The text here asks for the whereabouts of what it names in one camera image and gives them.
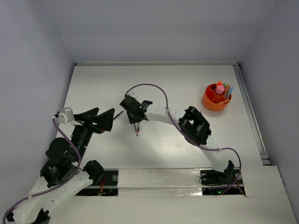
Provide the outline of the blue tip clear highlighter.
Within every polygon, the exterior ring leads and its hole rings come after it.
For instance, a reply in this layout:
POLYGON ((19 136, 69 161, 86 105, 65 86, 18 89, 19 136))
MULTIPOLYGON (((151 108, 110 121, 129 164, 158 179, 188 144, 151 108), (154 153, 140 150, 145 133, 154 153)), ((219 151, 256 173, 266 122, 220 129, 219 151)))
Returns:
POLYGON ((227 86, 226 86, 226 88, 225 88, 225 95, 224 95, 224 97, 225 97, 226 99, 229 99, 229 98, 230 98, 233 89, 234 89, 234 87, 233 87, 231 84, 227 84, 227 86))

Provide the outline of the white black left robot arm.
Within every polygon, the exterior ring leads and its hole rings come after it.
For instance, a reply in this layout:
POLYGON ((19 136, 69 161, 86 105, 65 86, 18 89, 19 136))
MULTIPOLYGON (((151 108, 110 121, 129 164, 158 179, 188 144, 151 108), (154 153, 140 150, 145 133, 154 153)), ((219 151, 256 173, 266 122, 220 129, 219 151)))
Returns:
POLYGON ((69 107, 60 109, 52 122, 61 137, 55 138, 46 151, 48 158, 29 194, 9 208, 3 223, 47 224, 52 214, 84 188, 95 185, 104 193, 103 186, 117 181, 117 171, 106 171, 98 161, 81 166, 83 156, 94 133, 110 132, 115 109, 99 113, 93 108, 74 114, 69 107))

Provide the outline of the red gel pen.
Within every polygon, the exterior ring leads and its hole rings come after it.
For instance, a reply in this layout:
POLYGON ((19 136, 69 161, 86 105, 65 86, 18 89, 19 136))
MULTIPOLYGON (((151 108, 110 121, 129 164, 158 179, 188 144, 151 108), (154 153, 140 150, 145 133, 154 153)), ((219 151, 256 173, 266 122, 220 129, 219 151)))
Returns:
POLYGON ((140 133, 140 122, 136 124, 136 135, 139 136, 140 133))

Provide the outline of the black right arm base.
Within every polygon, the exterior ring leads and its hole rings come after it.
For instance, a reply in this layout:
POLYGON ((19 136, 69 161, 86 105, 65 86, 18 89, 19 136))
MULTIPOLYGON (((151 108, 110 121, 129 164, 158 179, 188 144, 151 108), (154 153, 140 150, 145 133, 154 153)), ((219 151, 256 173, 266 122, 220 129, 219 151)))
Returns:
POLYGON ((213 169, 200 171, 199 182, 204 196, 245 195, 245 188, 239 168, 235 168, 232 161, 224 172, 213 169))

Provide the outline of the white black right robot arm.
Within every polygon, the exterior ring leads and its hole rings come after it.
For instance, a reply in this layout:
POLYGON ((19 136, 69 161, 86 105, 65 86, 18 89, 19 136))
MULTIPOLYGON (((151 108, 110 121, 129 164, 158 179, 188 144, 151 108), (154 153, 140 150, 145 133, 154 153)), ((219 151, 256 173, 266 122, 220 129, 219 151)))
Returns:
POLYGON ((209 122, 195 107, 189 106, 185 110, 162 107, 147 100, 140 103, 129 95, 120 106, 127 112, 130 124, 145 120, 174 125, 187 142, 199 147, 208 158, 218 182, 226 183, 232 178, 233 162, 223 156, 224 149, 214 141, 209 122))

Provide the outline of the peach translucent marker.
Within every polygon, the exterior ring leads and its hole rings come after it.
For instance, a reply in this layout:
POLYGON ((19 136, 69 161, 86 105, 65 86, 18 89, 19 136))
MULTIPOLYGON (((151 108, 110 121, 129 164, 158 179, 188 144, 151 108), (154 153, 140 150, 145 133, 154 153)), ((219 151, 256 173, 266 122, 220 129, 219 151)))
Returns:
POLYGON ((218 104, 223 105, 223 104, 228 103, 229 101, 230 101, 230 99, 226 99, 226 100, 223 100, 223 101, 219 102, 218 104))

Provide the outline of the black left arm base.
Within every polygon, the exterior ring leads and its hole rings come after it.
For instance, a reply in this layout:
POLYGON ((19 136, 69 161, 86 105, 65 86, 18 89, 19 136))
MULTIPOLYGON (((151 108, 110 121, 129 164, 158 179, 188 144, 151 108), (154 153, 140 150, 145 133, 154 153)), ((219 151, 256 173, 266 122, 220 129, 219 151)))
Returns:
POLYGON ((101 183, 82 189, 76 196, 118 196, 118 179, 118 169, 107 170, 101 183))

